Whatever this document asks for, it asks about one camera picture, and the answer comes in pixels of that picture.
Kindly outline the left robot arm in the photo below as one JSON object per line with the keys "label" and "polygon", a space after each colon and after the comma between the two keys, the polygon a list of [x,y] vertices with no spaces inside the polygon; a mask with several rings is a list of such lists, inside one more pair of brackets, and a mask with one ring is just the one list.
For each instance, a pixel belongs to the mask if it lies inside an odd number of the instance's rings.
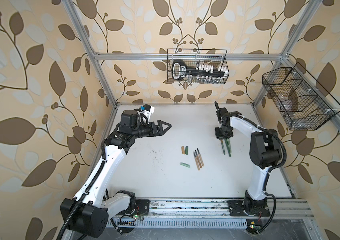
{"label": "left robot arm", "polygon": [[125,158],[136,139],[163,136],[172,126],[164,121],[152,122],[154,107],[143,105],[138,109],[124,110],[120,122],[101,143],[101,157],[89,178],[72,199],[64,199],[60,212],[64,223],[57,235],[63,239],[66,230],[98,238],[108,223],[120,233],[113,218],[125,214],[137,218],[139,207],[133,192],[120,190],[108,196],[107,187],[120,162]]}

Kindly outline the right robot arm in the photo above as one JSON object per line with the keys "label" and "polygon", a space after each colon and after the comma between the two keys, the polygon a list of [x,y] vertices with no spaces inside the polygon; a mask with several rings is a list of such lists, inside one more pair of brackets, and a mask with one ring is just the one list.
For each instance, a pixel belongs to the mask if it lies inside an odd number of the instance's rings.
{"label": "right robot arm", "polygon": [[268,207],[267,197],[274,197],[266,192],[267,183],[271,172],[285,164],[286,148],[275,130],[257,125],[240,112],[229,112],[226,108],[219,107],[217,102],[215,107],[218,122],[221,124],[215,128],[215,136],[225,142],[228,150],[234,129],[250,138],[249,156],[253,163],[253,173],[243,203],[237,207],[237,211],[240,214],[255,216]]}

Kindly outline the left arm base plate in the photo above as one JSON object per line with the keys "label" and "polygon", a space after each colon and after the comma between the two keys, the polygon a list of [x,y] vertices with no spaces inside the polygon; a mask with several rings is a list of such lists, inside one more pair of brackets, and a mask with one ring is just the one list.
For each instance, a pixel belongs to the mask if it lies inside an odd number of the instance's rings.
{"label": "left arm base plate", "polygon": [[134,206],[129,207],[116,214],[116,216],[146,216],[149,213],[150,200],[148,199],[137,199],[135,200]]}

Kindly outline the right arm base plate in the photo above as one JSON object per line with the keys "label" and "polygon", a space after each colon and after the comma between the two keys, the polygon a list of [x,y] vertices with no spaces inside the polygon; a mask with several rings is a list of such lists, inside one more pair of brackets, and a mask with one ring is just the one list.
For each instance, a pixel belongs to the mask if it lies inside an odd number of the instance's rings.
{"label": "right arm base plate", "polygon": [[231,200],[228,201],[230,216],[232,217],[270,217],[271,213],[267,199],[263,200]]}

